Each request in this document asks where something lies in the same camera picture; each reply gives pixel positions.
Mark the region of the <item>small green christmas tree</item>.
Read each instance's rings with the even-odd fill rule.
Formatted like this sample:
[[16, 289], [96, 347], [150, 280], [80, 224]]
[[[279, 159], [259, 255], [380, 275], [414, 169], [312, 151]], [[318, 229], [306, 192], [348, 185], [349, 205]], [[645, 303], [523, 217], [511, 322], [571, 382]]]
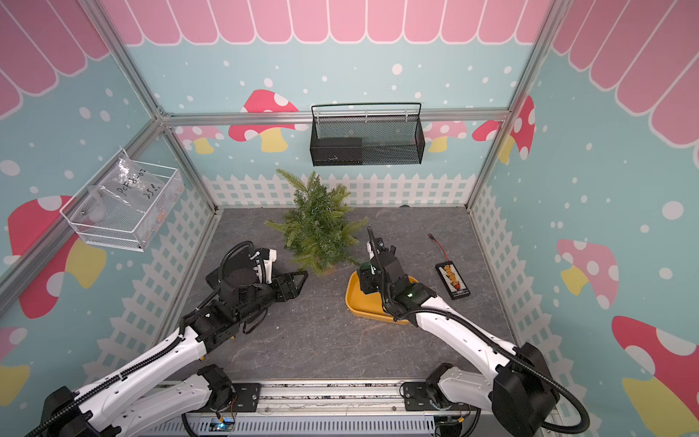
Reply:
[[268, 220], [266, 225], [282, 234], [293, 260], [318, 276], [338, 264], [358, 266], [351, 248], [360, 243], [355, 235], [368, 221], [347, 218], [353, 211], [347, 203], [349, 190], [342, 185], [329, 189], [315, 172], [306, 181], [284, 169], [277, 172], [294, 189], [294, 208], [283, 214], [283, 220]]

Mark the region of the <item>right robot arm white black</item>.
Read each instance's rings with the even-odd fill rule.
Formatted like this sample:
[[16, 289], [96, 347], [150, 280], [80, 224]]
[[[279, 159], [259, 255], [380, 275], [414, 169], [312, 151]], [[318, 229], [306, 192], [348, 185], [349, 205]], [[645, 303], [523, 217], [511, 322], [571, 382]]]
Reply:
[[480, 373], [475, 377], [442, 364], [427, 380], [428, 396], [437, 408], [466, 404], [477, 413], [489, 411], [512, 436], [533, 436], [540, 429], [572, 435], [590, 428], [590, 413], [553, 378], [539, 349], [498, 338], [460, 315], [436, 291], [412, 282], [395, 247], [373, 234], [367, 250], [369, 260], [357, 271], [360, 289], [377, 293], [393, 320], [431, 333]]

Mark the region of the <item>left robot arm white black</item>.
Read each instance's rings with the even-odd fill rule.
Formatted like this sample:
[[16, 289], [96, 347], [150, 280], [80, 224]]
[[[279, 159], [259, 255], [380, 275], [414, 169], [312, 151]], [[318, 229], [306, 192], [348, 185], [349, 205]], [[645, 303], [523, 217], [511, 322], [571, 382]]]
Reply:
[[220, 279], [176, 331], [134, 361], [76, 391], [61, 387], [45, 400], [32, 436], [137, 436], [173, 418], [201, 409], [233, 411], [240, 392], [225, 371], [209, 364], [158, 391], [167, 377], [203, 359], [237, 334], [250, 333], [274, 303], [300, 295], [307, 271], [266, 277], [236, 269]]

